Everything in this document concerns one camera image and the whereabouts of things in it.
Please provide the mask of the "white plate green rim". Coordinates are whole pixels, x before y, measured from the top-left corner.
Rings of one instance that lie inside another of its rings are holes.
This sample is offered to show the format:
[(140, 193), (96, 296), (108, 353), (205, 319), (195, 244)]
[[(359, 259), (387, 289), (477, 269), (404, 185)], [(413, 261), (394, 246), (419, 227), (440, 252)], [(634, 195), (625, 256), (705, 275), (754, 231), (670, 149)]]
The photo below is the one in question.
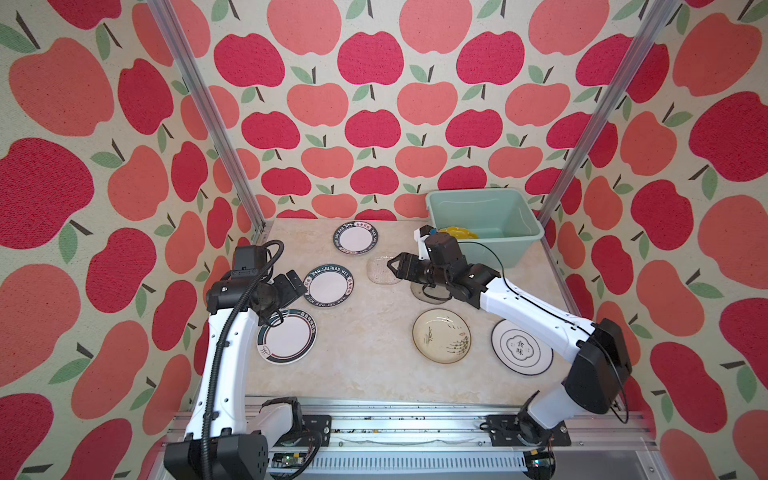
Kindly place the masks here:
[(315, 344), (317, 326), (314, 318), (300, 309), (283, 310), (282, 324), (265, 324), (256, 337), (256, 351), (275, 365), (294, 363), (306, 356)]

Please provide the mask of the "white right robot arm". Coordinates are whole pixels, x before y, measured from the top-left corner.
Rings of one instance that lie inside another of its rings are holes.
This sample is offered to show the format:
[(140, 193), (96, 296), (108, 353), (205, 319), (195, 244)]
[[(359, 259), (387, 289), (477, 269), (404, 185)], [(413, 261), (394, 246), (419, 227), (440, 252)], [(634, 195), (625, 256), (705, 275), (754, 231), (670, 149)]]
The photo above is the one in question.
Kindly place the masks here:
[(623, 424), (629, 403), (625, 384), (632, 373), (621, 327), (559, 309), (511, 283), (505, 267), (471, 263), (458, 239), (430, 225), (414, 233), (418, 251), (401, 252), (387, 263), (392, 274), (413, 284), (445, 287), (451, 298), (510, 320), (550, 347), (570, 365), (567, 376), (532, 394), (516, 415), (520, 440), (541, 445), (574, 416), (613, 413)]

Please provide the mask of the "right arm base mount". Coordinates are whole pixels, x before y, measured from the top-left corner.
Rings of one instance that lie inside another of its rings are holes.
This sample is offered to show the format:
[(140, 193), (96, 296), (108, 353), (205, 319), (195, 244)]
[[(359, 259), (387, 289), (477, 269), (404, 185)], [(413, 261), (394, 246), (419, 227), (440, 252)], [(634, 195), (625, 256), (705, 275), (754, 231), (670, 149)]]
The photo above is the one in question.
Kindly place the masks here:
[(544, 429), (524, 415), (519, 420), (516, 414), (488, 415), (479, 429), (487, 433), (494, 447), (569, 447), (572, 441), (564, 422), (553, 429)]

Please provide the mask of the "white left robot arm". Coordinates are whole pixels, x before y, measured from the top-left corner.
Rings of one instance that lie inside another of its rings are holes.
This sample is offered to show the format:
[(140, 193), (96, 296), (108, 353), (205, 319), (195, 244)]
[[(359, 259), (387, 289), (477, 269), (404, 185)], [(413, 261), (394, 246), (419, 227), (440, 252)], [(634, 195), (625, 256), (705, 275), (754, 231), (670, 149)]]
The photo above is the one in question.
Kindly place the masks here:
[(263, 479), (269, 451), (282, 440), (305, 438), (309, 454), (317, 453), (322, 438), (305, 427), (294, 397), (266, 401), (253, 427), (246, 420), (253, 337), (306, 292), (295, 271), (275, 274), (283, 252), (280, 240), (237, 248), (233, 269), (206, 293), (209, 343), (199, 395), (183, 439), (164, 453), (174, 479)]

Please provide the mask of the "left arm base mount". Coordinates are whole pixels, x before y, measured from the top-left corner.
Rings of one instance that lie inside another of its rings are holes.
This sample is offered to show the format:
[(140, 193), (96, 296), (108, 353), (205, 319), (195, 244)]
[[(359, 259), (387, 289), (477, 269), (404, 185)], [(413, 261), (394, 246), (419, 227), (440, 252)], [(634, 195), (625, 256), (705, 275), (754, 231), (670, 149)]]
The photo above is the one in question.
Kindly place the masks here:
[(331, 415), (306, 415), (302, 417), (302, 427), (297, 432), (289, 432), (275, 443), (274, 448), (308, 448), (312, 440), (320, 440), (321, 447), (330, 443), (332, 430)]

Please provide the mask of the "yellow polka dot plate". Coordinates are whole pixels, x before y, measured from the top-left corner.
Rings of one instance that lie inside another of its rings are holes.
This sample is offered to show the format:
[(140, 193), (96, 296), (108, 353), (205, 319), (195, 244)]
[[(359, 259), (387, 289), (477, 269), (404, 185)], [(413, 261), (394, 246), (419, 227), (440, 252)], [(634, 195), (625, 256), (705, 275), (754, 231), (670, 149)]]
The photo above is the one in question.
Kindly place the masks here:
[(463, 227), (446, 227), (440, 229), (441, 233), (447, 233), (458, 240), (475, 240), (478, 239), (478, 235), (471, 230)]

